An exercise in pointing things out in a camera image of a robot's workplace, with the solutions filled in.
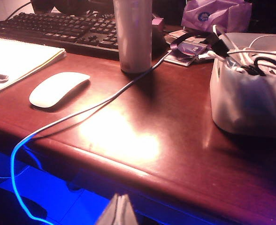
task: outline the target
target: computer mouse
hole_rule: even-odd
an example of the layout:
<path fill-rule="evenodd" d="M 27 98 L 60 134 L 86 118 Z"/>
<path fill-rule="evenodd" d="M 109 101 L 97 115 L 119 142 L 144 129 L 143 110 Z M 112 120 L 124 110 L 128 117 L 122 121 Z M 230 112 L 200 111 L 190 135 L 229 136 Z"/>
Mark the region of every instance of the computer mouse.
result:
<path fill-rule="evenodd" d="M 57 104 L 67 93 L 88 81 L 89 75 L 76 72 L 55 74 L 40 83 L 30 94 L 30 103 L 49 108 Z"/>

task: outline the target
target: keyboard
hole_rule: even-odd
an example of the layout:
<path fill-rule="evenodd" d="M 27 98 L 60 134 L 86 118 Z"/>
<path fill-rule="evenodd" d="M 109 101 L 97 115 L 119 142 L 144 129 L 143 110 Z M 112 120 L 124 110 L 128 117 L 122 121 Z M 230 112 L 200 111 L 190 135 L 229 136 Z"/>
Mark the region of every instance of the keyboard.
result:
<path fill-rule="evenodd" d="M 118 57 L 113 15 L 20 13 L 0 22 L 0 37 L 65 48 L 70 53 Z"/>

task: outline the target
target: purple bag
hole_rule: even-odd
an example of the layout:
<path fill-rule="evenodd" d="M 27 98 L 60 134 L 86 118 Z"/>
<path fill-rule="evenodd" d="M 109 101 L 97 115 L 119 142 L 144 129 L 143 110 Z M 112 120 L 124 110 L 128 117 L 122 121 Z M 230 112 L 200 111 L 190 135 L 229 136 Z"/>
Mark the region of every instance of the purple bag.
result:
<path fill-rule="evenodd" d="M 191 0 L 187 3 L 182 26 L 212 32 L 219 25 L 225 32 L 247 30 L 252 4 L 244 0 Z"/>

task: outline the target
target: desk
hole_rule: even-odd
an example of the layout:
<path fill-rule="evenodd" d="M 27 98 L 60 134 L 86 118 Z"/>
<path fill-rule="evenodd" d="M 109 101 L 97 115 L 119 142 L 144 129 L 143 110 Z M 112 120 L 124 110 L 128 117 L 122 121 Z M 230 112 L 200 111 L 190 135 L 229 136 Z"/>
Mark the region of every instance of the desk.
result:
<path fill-rule="evenodd" d="M 276 225 L 276 140 L 230 135 L 213 123 L 211 70 L 164 62 L 111 104 L 28 146 L 45 170 L 108 198 L 129 193 L 137 211 L 162 222 Z M 91 83 L 55 110 L 32 108 L 34 87 L 63 71 L 87 73 Z M 0 93 L 0 151 L 10 154 L 32 131 L 129 80 L 118 61 L 68 53 Z"/>

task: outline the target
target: notebook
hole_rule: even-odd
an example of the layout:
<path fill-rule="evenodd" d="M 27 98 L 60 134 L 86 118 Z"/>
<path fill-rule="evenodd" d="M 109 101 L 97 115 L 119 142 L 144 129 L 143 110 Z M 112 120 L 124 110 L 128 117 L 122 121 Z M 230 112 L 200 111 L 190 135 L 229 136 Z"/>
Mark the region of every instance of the notebook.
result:
<path fill-rule="evenodd" d="M 66 56 L 63 48 L 0 38 L 0 91 Z"/>

